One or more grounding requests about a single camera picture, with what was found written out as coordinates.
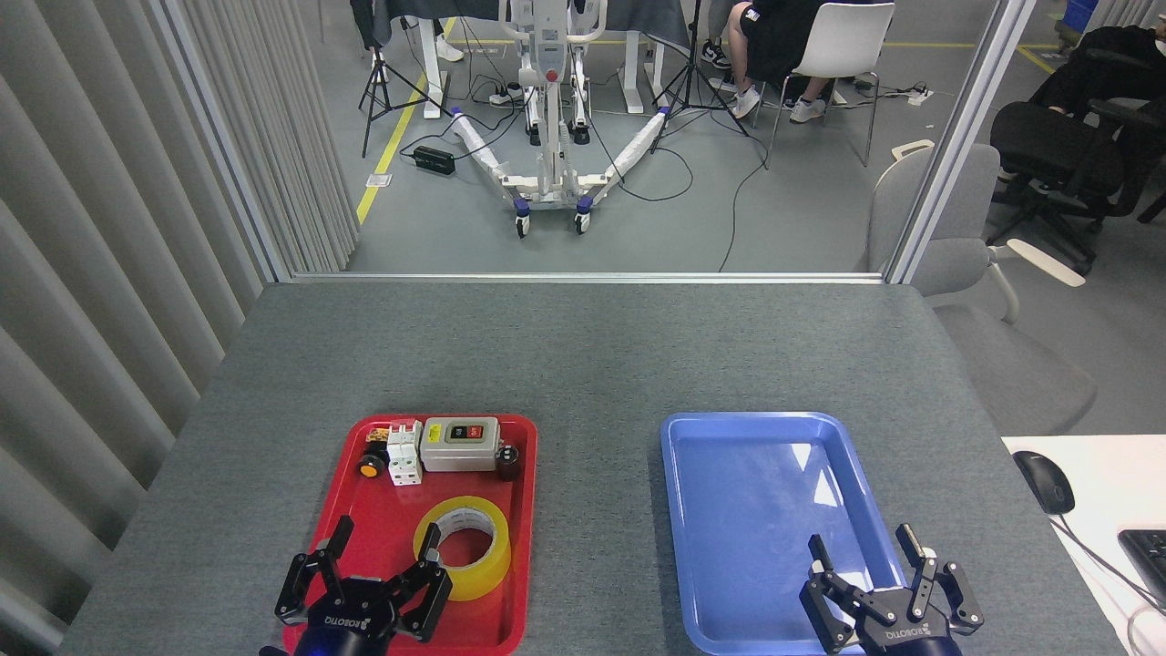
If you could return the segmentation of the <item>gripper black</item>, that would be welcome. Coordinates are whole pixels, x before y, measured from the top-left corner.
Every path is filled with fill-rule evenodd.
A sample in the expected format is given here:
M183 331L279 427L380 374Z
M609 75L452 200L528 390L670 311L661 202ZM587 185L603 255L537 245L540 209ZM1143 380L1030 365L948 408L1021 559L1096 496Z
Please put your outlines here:
M384 655L394 633L412 639L435 634L454 590L437 549L421 549L414 565L392 579L340 580L338 560L353 529L353 519L342 516L322 546L292 557L276 618L305 627L294 655ZM316 576L323 577L326 593L309 605L307 593Z
M916 539L909 524L895 528L895 539L908 564L915 569L915 578L908 588L872 592L874 605L895 615L895 622L890 626L880 623L865 609L870 601L866 590L834 572L822 537L812 535L808 539L812 572L799 592L799 601L826 653L840 653L856 632L866 655L961 655L951 630L971 634L983 626L984 615L975 601L965 569L956 560L942 563L933 549ZM930 602L936 586L944 591L949 615ZM840 620L833 614L833 605L856 623L851 626Z

